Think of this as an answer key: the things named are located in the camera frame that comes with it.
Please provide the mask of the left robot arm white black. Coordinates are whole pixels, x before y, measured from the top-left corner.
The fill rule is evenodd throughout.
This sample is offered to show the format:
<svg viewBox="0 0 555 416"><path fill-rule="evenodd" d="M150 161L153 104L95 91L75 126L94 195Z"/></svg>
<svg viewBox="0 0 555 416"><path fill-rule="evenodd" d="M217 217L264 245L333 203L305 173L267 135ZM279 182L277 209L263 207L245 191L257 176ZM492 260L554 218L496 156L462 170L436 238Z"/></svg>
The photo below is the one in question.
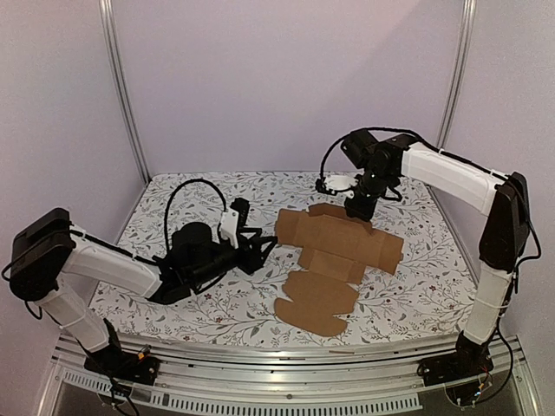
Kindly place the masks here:
<svg viewBox="0 0 555 416"><path fill-rule="evenodd" d="M251 275L264 266L278 239L245 221L244 213L226 209L216 230L201 222L186 224L166 236L164 257L147 259L88 234L72 223L67 210L55 208L14 237L12 258L1 276L14 296L50 315L95 353L109 375L120 376L129 367L127 354L64 276L84 276L149 302L174 304L204 293L230 270Z"/></svg>

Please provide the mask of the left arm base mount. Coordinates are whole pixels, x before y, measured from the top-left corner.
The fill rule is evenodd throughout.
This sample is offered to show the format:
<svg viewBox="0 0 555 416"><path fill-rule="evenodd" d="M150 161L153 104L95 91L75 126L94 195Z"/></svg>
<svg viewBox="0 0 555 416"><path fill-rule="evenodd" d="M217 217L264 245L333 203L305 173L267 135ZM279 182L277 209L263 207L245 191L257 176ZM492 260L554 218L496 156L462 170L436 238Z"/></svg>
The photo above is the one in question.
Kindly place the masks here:
<svg viewBox="0 0 555 416"><path fill-rule="evenodd" d="M99 351L86 354L84 368L88 371L147 386L154 384L160 368L160 360L151 355L149 345L138 352L128 352L110 342Z"/></svg>

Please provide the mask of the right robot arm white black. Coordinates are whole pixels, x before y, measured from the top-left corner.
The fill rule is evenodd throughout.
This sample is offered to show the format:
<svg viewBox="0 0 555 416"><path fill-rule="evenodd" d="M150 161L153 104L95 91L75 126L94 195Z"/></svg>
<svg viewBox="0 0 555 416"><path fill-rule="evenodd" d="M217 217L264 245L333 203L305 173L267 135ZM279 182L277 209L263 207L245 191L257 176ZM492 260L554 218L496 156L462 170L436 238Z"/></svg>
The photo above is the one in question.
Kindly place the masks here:
<svg viewBox="0 0 555 416"><path fill-rule="evenodd" d="M369 221L380 202L401 202L399 187L408 181L448 195L481 219L478 288L460 336L468 344L448 360L452 375L466 378L482 362L477 346L489 342L506 310L531 233L526 179L480 167L406 129L381 131L383 139L376 138L376 129L363 127L338 141L355 173L334 190L345 195L351 217Z"/></svg>

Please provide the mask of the brown cardboard box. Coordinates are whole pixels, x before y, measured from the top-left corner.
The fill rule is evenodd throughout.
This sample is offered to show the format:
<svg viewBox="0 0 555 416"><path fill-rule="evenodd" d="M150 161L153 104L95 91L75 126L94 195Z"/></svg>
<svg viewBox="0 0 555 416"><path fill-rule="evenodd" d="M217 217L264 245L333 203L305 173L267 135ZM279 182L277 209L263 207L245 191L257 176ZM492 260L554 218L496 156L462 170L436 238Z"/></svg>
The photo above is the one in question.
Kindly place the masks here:
<svg viewBox="0 0 555 416"><path fill-rule="evenodd" d="M370 222L349 218L338 205L316 204L305 211L282 209L275 232L278 243L301 250L300 270L288 274L274 302L277 318L314 335L333 337L354 311L368 267L394 275L402 260L404 240L376 229Z"/></svg>

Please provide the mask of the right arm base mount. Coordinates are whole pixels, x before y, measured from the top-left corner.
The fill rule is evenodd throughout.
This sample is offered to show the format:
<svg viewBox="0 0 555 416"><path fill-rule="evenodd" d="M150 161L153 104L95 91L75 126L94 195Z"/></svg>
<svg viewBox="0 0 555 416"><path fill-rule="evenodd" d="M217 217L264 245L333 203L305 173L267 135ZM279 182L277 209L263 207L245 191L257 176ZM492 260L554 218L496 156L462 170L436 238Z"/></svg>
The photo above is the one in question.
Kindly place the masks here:
<svg viewBox="0 0 555 416"><path fill-rule="evenodd" d="M493 370L488 347L488 341L477 344L460 333L452 353L422 359L416 373L426 387L487 373Z"/></svg>

